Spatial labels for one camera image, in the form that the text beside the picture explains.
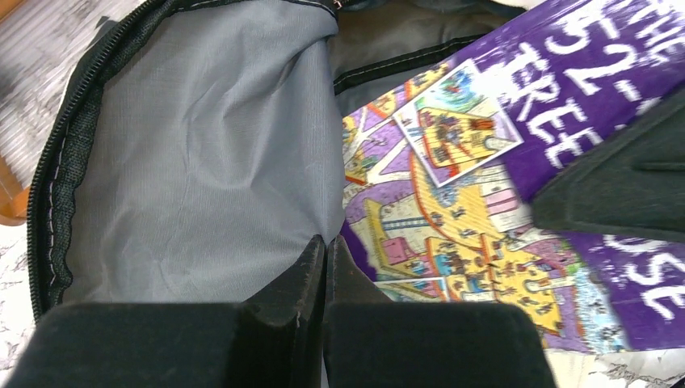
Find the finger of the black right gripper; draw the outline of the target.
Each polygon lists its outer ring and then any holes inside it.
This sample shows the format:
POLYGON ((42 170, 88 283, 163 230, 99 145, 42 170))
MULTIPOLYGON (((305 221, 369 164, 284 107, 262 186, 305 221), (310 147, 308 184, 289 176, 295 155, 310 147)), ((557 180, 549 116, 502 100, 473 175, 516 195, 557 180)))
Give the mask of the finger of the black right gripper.
POLYGON ((650 108, 541 188, 541 229, 684 240, 684 91, 650 108))

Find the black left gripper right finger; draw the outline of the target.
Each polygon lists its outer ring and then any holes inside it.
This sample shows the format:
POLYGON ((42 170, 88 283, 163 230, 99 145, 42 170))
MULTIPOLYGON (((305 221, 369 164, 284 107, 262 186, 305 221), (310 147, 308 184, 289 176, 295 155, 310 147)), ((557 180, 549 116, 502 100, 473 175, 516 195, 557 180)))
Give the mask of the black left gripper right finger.
POLYGON ((487 302, 395 302, 328 248, 323 358, 331 387, 552 387, 535 325, 487 302))

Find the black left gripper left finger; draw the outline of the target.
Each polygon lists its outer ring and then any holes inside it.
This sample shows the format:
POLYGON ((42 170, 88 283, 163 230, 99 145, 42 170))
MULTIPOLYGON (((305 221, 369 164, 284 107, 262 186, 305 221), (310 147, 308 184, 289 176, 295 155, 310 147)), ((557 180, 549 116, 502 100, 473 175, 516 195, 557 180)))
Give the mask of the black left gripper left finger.
POLYGON ((81 304, 38 324, 9 387, 318 387, 326 245, 241 303, 81 304))

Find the purple Griffiths Denton book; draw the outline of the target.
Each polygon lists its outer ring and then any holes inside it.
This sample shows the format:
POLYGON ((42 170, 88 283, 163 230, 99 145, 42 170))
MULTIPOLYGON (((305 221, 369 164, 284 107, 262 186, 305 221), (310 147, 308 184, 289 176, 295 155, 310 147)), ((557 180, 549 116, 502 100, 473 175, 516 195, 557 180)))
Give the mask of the purple Griffiths Denton book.
POLYGON ((684 345, 683 244, 544 230, 530 208, 683 96, 683 2, 339 5, 342 235, 383 292, 518 306, 552 349, 684 345))

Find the cream canvas backpack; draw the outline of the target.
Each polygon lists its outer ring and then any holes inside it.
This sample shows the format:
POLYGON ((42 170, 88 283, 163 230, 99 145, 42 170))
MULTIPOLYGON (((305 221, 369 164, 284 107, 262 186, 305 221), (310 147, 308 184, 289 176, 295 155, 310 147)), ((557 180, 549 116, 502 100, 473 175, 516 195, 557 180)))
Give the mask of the cream canvas backpack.
POLYGON ((344 223, 343 117, 521 15, 512 1, 147 1, 86 51, 32 180, 63 303, 240 302, 344 223))

